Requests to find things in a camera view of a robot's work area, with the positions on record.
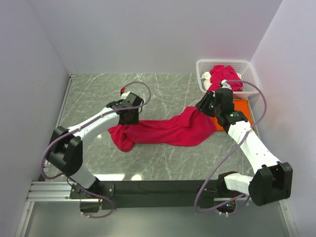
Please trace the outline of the pink t shirt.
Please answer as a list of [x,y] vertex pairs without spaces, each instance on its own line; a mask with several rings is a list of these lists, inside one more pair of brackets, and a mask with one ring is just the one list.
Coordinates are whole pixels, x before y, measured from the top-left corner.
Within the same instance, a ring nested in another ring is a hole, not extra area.
[[131,151],[135,144],[197,146],[216,131],[213,120],[192,106],[170,119],[141,120],[136,125],[108,129],[113,143],[123,152]]

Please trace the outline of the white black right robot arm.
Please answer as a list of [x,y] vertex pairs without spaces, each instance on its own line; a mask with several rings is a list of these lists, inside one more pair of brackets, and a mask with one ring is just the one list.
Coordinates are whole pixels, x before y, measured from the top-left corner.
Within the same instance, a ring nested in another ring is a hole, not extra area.
[[198,111],[216,118],[218,124],[237,143],[248,159],[254,176],[228,172],[219,175],[217,193],[228,197],[233,191],[249,196],[257,206],[291,196],[293,168],[281,162],[263,144],[243,112],[235,110],[233,91],[208,91],[196,104]]

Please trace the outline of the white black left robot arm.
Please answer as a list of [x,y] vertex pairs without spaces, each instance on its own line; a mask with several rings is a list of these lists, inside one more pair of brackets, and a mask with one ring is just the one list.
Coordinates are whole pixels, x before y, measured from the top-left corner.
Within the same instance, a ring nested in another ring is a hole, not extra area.
[[54,129],[46,160],[66,177],[81,186],[87,198],[101,194],[100,181],[83,165],[83,151],[95,137],[106,130],[121,125],[135,125],[144,100],[133,92],[125,92],[118,101],[107,104],[99,113],[87,120],[64,128]]

